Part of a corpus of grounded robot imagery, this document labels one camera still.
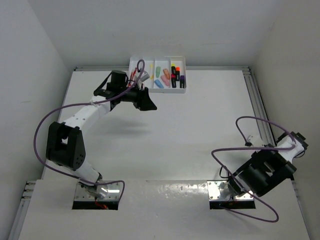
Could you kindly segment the blue eraser case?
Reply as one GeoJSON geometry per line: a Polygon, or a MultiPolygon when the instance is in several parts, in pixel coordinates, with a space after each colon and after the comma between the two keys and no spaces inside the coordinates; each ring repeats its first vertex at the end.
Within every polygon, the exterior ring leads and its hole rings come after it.
{"type": "Polygon", "coordinates": [[[156,79],[156,80],[154,81],[154,84],[155,84],[159,89],[163,89],[163,88],[164,88],[164,86],[162,85],[162,83],[161,83],[158,79],[156,79]]]}

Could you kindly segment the green eraser case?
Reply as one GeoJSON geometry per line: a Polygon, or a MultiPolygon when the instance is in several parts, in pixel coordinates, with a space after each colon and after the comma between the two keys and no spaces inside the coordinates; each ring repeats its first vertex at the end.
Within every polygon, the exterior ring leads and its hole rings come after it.
{"type": "Polygon", "coordinates": [[[160,73],[161,73],[161,67],[157,66],[155,69],[155,77],[159,78],[160,77],[160,73]]]}

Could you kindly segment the orange eraser case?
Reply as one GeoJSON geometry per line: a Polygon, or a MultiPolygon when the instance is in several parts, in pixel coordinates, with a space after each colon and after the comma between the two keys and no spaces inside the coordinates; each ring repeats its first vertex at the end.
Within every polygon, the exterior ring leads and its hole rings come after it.
{"type": "Polygon", "coordinates": [[[163,69],[163,73],[164,73],[165,77],[166,77],[168,80],[171,79],[170,72],[169,72],[169,70],[168,70],[167,68],[164,68],[164,69],[163,69]]]}

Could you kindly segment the pink cap black highlighter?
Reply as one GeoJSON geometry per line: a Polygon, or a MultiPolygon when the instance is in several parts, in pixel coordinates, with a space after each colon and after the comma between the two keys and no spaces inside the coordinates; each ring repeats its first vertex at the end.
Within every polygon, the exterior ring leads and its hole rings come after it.
{"type": "Polygon", "coordinates": [[[172,88],[176,88],[177,87],[177,84],[176,84],[176,75],[175,74],[171,74],[171,87],[172,88]]]}

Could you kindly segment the yellow cap black highlighter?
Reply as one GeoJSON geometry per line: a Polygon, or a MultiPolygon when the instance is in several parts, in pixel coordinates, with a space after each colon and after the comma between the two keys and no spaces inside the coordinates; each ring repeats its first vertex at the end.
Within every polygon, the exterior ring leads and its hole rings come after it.
{"type": "Polygon", "coordinates": [[[173,75],[176,75],[176,67],[175,67],[175,65],[173,63],[171,64],[171,73],[173,75]]]}

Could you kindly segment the purple cap black highlighter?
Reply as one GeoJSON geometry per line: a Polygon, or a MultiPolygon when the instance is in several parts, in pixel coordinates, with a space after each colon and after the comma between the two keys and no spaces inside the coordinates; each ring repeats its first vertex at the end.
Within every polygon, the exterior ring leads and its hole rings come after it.
{"type": "Polygon", "coordinates": [[[186,85],[186,78],[184,75],[181,75],[179,79],[179,86],[181,89],[185,89],[186,88],[185,85],[186,85]]]}

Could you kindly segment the orange cap highlighter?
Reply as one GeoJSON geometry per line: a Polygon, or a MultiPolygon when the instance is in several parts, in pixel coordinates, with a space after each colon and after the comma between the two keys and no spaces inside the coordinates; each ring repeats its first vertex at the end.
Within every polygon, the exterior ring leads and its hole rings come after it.
{"type": "Polygon", "coordinates": [[[176,79],[179,80],[180,79],[180,67],[176,67],[175,68],[175,75],[176,75],[176,79]]]}

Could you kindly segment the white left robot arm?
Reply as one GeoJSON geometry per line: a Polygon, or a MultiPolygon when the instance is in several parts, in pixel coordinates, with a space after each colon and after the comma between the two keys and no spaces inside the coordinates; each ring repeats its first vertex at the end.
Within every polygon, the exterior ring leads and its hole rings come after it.
{"type": "Polygon", "coordinates": [[[139,111],[155,111],[156,105],[143,86],[146,71],[136,71],[128,78],[124,71],[113,70],[93,92],[88,105],[63,122],[53,122],[48,129],[46,158],[69,170],[90,188],[101,182],[101,174],[86,160],[85,133],[121,102],[132,103],[139,111]]]}

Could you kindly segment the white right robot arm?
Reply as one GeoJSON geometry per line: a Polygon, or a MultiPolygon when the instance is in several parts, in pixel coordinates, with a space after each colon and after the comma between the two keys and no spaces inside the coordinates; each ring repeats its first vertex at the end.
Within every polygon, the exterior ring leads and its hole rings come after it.
{"type": "Polygon", "coordinates": [[[293,159],[304,153],[308,144],[306,138],[299,132],[291,132],[295,141],[283,133],[277,140],[278,148],[295,147],[291,150],[258,150],[251,158],[238,168],[233,175],[247,189],[258,197],[262,197],[287,178],[291,178],[297,171],[293,159]]]}

